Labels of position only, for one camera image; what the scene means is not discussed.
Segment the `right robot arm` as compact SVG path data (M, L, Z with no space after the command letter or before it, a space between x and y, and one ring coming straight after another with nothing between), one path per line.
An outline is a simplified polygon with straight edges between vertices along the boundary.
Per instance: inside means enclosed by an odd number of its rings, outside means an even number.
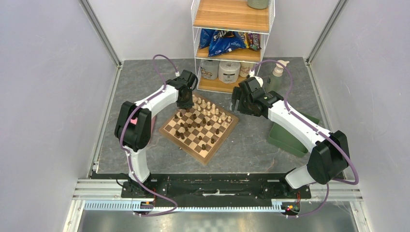
M317 182L327 184L349 166L347 137L341 131L330 132L290 107L274 91L265 92L259 77L240 82L232 92L232 110L242 114L263 116L280 125L308 149L308 163L286 173L279 184L280 194L286 198L299 188Z

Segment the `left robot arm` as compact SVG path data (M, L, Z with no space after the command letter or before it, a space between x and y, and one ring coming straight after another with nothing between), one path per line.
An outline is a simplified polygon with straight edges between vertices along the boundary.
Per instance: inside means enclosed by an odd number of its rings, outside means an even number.
M126 152L129 177L136 181L133 191L139 197L147 197L152 190L146 181L150 171L146 161L146 146L151 138L152 119L168 105L176 103L179 109L191 109L194 105L192 91L198 82L197 76L187 70L174 79L169 79L156 92L136 102L122 104L115 137L120 148Z

